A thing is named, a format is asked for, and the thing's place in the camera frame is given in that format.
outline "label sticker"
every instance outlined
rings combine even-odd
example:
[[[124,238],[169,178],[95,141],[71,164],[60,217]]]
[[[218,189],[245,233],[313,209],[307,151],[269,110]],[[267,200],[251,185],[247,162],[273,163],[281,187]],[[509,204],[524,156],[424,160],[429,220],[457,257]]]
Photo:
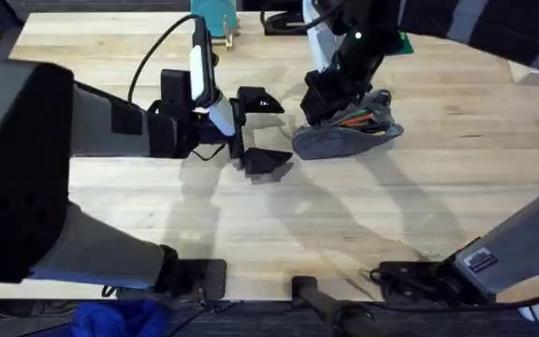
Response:
[[[480,248],[473,254],[465,257],[465,265],[474,273],[479,273],[484,269],[495,265],[498,260],[487,248]]]

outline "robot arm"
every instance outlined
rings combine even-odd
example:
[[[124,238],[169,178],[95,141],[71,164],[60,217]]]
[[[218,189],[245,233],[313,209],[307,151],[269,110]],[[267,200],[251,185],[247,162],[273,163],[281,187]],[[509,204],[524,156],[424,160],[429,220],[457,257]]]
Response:
[[[306,0],[303,11],[310,21],[338,4]],[[319,66],[307,74],[301,104],[310,125],[371,90],[385,55],[401,47],[399,30],[456,40],[539,68],[539,3],[533,1],[348,0],[326,25],[331,36],[321,26],[309,32]],[[383,262],[372,278],[389,301],[460,305],[494,301],[497,293],[537,275],[539,198],[445,261]]]
[[[284,110],[263,88],[241,87],[225,98],[215,86],[216,63],[199,18],[190,71],[163,70],[161,99],[142,110],[75,82],[60,66],[0,62],[0,282],[35,278],[223,297],[223,260],[178,259],[173,249],[122,233],[68,199],[72,155],[185,158],[203,143],[227,144],[247,174],[287,161],[289,153],[245,151],[246,113]]]
[[[368,93],[384,56],[401,48],[399,31],[446,38],[539,68],[539,3],[463,0],[303,0],[315,71],[301,107],[310,125]]]

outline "black cable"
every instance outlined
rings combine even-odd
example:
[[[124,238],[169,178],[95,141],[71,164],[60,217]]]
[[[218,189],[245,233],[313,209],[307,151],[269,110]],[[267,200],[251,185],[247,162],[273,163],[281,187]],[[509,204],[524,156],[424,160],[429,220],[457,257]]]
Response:
[[[176,335],[176,333],[180,332],[180,330],[184,329],[187,325],[191,324],[195,319],[199,318],[201,315],[207,313],[207,310],[199,310],[196,314],[186,318],[183,320],[181,324],[179,324],[176,328],[174,328],[166,337],[172,337]]]
[[[219,308],[219,309],[213,309],[212,313],[214,314],[222,314],[222,313],[225,313],[226,311],[232,309],[234,306],[236,306],[238,303],[230,303],[228,304],[226,307],[224,308]],[[182,323],[180,323],[178,326],[176,326],[176,328],[174,328],[166,337],[172,337],[174,335],[176,335],[176,333],[180,332],[182,329],[184,329],[186,326],[188,326],[189,324],[191,324],[194,320],[196,320],[197,318],[201,317],[203,314],[207,313],[208,310],[206,309],[201,309],[199,311],[197,311],[194,315],[186,318],[183,320]]]
[[[225,144],[225,143],[222,144],[219,148],[217,148],[217,149],[215,150],[215,152],[214,152],[211,156],[209,156],[209,157],[207,157],[207,158],[204,157],[204,156],[202,156],[201,154],[199,154],[199,153],[198,153],[197,151],[195,151],[195,150],[193,150],[192,153],[195,154],[197,157],[199,157],[199,159],[201,159],[202,161],[210,161],[210,160],[212,160],[213,158],[215,158],[215,156],[216,156],[217,154],[219,154],[220,151],[224,150],[225,147],[226,147],[226,144]]]
[[[178,21],[174,22],[167,31],[162,34],[162,36],[159,37],[159,39],[151,46],[149,51],[145,54],[145,57],[140,61],[140,64],[138,65],[137,71],[135,71],[135,75],[132,78],[132,81],[130,82],[130,87],[128,88],[128,102],[132,103],[132,95],[135,91],[135,87],[137,86],[138,77],[140,76],[140,72],[142,71],[142,68],[145,67],[147,62],[149,61],[149,58],[151,58],[151,55],[159,48],[159,46],[168,38],[168,36],[181,24],[191,20],[191,19],[199,19],[201,18],[198,15],[195,14],[188,14],[183,17],[181,17]]]
[[[314,19],[313,21],[302,25],[300,27],[292,28],[292,29],[280,29],[280,28],[274,28],[268,26],[268,23],[266,22],[266,11],[269,9],[270,5],[274,2],[273,0],[266,1],[264,3],[263,8],[259,12],[259,20],[261,21],[261,24],[263,24],[263,27],[271,31],[272,33],[278,33],[278,34],[293,34],[293,33],[300,33],[300,32],[307,32],[307,30],[314,28],[316,25],[320,24],[321,22],[325,21],[328,17],[330,17],[332,14],[334,14],[337,10],[340,10],[341,7],[346,4],[348,0],[341,0],[338,4],[334,5],[330,10],[328,10],[326,13],[320,15],[318,18]]]

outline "blue cloth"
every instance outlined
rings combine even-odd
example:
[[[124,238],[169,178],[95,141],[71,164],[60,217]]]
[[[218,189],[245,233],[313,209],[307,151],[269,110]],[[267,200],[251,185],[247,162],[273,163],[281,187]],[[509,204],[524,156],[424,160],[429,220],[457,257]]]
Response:
[[[79,306],[73,337],[157,337],[169,327],[169,310],[148,300],[87,302]]]

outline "wooden table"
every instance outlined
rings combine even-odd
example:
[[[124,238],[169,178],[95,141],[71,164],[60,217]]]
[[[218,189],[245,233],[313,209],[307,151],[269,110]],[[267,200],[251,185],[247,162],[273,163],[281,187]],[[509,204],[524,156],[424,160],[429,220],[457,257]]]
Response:
[[[33,14],[12,53],[74,70],[125,96],[138,62],[181,13]],[[312,68],[306,37],[264,37],[257,15],[239,14],[236,49],[217,47],[227,95],[264,86],[283,116],[252,116],[247,143],[289,150],[304,124],[299,102]],[[162,68],[187,68],[189,22],[145,67],[135,92],[148,107]],[[339,299],[380,300],[357,271],[383,260],[439,260],[539,195],[539,88],[516,86],[506,61],[411,36],[416,53],[388,58],[375,76],[394,94],[405,127],[396,141],[345,159],[303,162],[279,183],[252,184],[226,153],[205,163],[73,159],[71,198],[135,237],[182,257],[228,261],[227,299],[287,300],[293,275],[314,275]],[[202,149],[209,154],[212,148]],[[99,286],[25,281],[0,298],[98,298]],[[539,294],[539,277],[501,296]]]

